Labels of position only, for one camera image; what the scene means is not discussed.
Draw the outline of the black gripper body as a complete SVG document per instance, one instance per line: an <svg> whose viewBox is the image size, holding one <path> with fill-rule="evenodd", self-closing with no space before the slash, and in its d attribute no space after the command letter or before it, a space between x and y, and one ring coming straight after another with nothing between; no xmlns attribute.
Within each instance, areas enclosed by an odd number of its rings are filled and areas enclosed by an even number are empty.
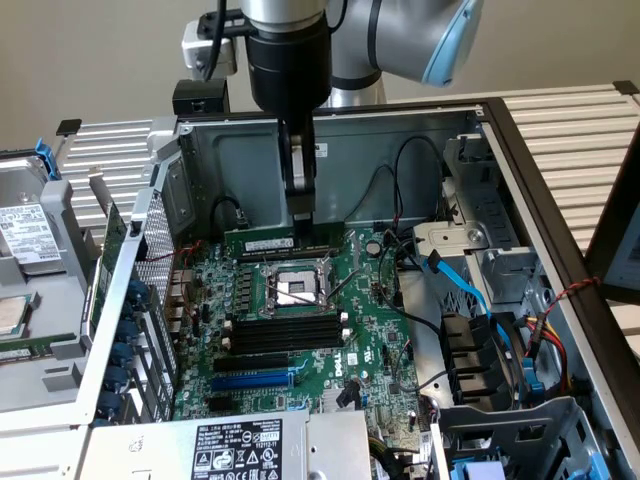
<svg viewBox="0 0 640 480"><path fill-rule="evenodd" d="M256 104L287 123L311 115L331 91L331 35L328 24L247 38L251 91Z"/></svg>

